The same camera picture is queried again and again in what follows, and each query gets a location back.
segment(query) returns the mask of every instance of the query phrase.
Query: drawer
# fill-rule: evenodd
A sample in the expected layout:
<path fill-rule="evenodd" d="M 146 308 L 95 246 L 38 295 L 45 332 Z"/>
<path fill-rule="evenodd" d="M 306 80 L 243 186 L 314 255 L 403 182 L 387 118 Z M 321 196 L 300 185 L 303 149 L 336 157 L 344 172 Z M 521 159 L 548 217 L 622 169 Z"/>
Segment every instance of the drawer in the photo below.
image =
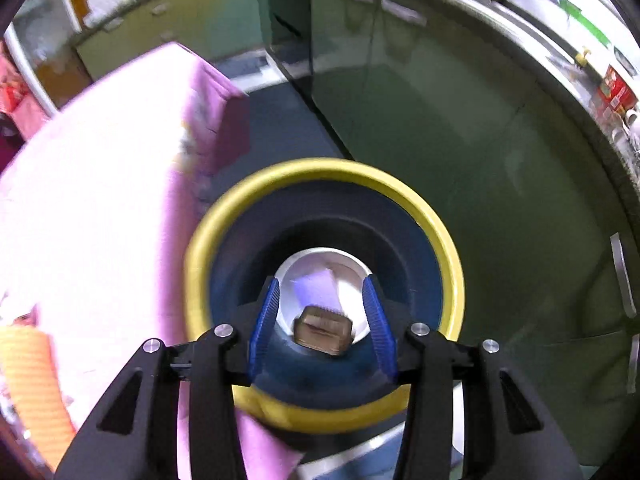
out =
<path fill-rule="evenodd" d="M 169 41 L 189 45 L 198 30 L 194 0 L 152 0 L 134 11 L 145 22 L 150 47 Z"/>
<path fill-rule="evenodd" d="M 145 52 L 144 36 L 143 24 L 127 14 L 111 20 L 76 51 L 96 81 Z"/>
<path fill-rule="evenodd" d="M 206 60 L 262 45 L 258 0 L 193 0 L 198 27 L 188 47 Z"/>

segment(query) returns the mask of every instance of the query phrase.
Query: countertop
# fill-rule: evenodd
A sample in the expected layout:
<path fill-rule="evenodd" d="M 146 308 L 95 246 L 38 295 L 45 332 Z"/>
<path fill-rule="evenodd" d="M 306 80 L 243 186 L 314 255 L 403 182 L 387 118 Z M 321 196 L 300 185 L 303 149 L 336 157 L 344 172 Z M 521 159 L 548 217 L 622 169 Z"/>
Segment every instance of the countertop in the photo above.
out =
<path fill-rule="evenodd" d="M 104 27 L 150 0 L 130 0 L 120 5 L 95 27 L 77 34 L 70 41 L 76 46 Z M 597 83 L 582 76 L 573 60 L 548 37 L 504 6 L 484 0 L 440 0 L 475 18 L 465 23 L 510 54 L 531 73 L 538 83 L 556 98 L 564 111 L 580 126 L 586 140 L 602 161 L 618 190 L 640 246 L 640 171 L 632 150 L 614 142 L 609 127 L 601 129 L 590 115 L 589 97 Z"/>

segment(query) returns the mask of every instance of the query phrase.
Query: cabinet door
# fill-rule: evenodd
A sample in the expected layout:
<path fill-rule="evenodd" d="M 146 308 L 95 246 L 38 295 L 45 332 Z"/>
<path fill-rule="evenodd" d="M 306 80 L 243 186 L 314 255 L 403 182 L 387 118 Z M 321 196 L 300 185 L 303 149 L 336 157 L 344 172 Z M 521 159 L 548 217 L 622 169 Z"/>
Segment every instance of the cabinet door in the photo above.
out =
<path fill-rule="evenodd" d="M 190 48 L 194 34 L 200 32 L 193 0 L 151 0 L 130 15 L 145 23 L 144 33 L 136 40 L 141 54 L 170 41 Z"/>
<path fill-rule="evenodd" d="M 194 0 L 198 38 L 190 45 L 206 60 L 220 59 L 262 44 L 258 0 Z"/>
<path fill-rule="evenodd" d="M 149 20 L 140 12 L 114 18 L 76 47 L 94 81 L 116 70 L 154 46 Z"/>
<path fill-rule="evenodd" d="M 344 142 L 362 97 L 377 1 L 311 0 L 312 96 Z"/>
<path fill-rule="evenodd" d="M 400 178 L 441 215 L 534 80 L 456 12 L 380 0 L 367 83 L 344 139 L 356 160 Z"/>
<path fill-rule="evenodd" d="M 311 98 L 311 0 L 260 0 L 262 36 L 289 80 Z"/>
<path fill-rule="evenodd" d="M 447 214 L 465 273 L 460 339 L 500 341 L 580 462 L 601 464 L 638 408 L 626 392 L 632 344 L 611 235 L 631 279 L 639 267 L 600 161 L 536 88 Z"/>

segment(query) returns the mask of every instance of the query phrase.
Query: blue gripper pad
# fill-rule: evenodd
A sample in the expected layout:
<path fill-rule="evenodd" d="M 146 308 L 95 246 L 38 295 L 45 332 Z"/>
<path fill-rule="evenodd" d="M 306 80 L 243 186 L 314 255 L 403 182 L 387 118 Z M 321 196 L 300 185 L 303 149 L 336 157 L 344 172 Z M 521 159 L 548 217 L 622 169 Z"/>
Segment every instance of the blue gripper pad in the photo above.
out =
<path fill-rule="evenodd" d="M 376 354 L 378 366 L 382 373 L 393 382 L 398 376 L 396 340 L 386 320 L 371 276 L 367 276 L 362 283 L 362 304 L 364 305 L 364 312 L 367 315 L 367 322 L 371 330 L 373 351 Z"/>
<path fill-rule="evenodd" d="M 262 304 L 262 310 L 255 324 L 254 333 L 249 340 L 248 370 L 249 378 L 253 380 L 262 370 L 264 356 L 276 323 L 276 314 L 280 306 L 280 283 L 276 278 L 271 280 L 267 296 Z"/>

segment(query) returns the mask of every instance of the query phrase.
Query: dark floor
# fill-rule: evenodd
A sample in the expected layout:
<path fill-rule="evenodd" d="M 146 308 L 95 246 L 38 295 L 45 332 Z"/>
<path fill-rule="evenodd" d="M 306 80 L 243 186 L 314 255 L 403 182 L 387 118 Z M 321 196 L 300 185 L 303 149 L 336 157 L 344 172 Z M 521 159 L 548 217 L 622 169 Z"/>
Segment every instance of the dark floor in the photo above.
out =
<path fill-rule="evenodd" d="M 251 55 L 230 57 L 213 63 L 213 66 L 229 79 L 258 73 L 268 65 L 266 56 Z"/>
<path fill-rule="evenodd" d="M 278 162 L 308 156 L 343 158 L 290 83 L 251 92 L 249 105 L 251 151 L 215 176 L 207 193 L 208 202 L 215 202 L 244 177 Z"/>

